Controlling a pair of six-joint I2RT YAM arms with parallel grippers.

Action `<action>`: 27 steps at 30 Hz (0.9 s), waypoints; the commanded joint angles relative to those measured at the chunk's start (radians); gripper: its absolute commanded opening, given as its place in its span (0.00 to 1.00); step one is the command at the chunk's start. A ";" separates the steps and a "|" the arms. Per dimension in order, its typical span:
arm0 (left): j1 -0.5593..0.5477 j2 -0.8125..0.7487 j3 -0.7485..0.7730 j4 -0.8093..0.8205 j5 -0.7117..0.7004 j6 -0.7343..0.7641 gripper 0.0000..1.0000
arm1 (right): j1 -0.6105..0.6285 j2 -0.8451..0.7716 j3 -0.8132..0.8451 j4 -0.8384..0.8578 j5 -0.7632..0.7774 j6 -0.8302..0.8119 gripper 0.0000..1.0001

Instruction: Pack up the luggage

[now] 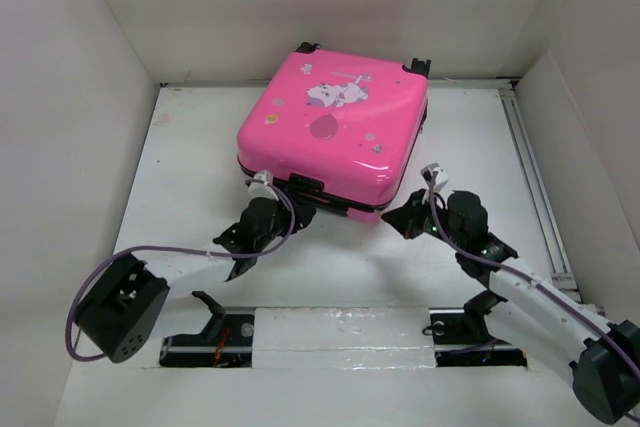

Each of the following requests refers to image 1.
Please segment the pink hard-shell suitcase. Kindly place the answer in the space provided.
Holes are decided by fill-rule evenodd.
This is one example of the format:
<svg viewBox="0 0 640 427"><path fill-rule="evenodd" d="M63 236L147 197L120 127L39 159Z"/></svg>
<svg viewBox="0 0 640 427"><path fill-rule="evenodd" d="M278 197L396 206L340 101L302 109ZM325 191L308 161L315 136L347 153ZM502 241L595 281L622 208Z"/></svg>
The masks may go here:
<svg viewBox="0 0 640 427"><path fill-rule="evenodd" d="M239 128L239 166L319 210L377 222L426 120L430 68L301 43Z"/></svg>

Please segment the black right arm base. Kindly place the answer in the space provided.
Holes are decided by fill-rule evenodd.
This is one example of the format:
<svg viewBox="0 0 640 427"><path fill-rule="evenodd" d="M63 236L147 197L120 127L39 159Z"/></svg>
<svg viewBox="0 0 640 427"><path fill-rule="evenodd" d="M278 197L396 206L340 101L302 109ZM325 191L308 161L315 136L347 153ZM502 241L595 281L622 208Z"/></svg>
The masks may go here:
<svg viewBox="0 0 640 427"><path fill-rule="evenodd" d="M460 308L431 309L422 334L431 337L437 367L527 367L526 355L487 330L485 317L502 299L484 291Z"/></svg>

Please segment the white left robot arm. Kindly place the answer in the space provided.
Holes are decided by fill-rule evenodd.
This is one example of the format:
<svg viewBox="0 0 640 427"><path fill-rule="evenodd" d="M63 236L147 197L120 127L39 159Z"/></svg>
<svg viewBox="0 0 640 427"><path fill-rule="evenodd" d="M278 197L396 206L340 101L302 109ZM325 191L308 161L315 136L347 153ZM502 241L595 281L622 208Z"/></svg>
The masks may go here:
<svg viewBox="0 0 640 427"><path fill-rule="evenodd" d="M286 194L256 197L238 221L200 249L139 245L103 261L75 294L64 328L65 348L78 362L122 363L136 355L161 321L168 300L196 297L188 331L201 343L222 334L223 308L207 291L221 267L236 280L313 220L316 210Z"/></svg>

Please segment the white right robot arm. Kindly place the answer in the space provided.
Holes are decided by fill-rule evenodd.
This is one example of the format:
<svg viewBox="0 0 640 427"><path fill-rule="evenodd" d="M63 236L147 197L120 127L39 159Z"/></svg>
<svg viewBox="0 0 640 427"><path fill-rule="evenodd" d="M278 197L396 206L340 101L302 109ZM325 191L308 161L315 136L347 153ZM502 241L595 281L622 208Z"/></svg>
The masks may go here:
<svg viewBox="0 0 640 427"><path fill-rule="evenodd" d="M469 342L499 340L538 359L604 424L638 407L638 326L615 324L538 276L490 232L476 194L456 191L443 199L420 189L382 219L405 239L429 234L445 242L461 270L483 286L463 307L460 329Z"/></svg>

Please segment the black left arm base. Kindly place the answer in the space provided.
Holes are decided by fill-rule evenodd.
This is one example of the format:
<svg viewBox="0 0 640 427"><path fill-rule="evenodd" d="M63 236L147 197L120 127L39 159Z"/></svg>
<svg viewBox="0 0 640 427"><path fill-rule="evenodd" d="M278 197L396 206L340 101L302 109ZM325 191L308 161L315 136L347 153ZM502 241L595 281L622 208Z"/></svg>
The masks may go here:
<svg viewBox="0 0 640 427"><path fill-rule="evenodd" d="M209 311L203 329L166 337L159 353L164 368L251 368L255 308L225 309L204 291L193 291Z"/></svg>

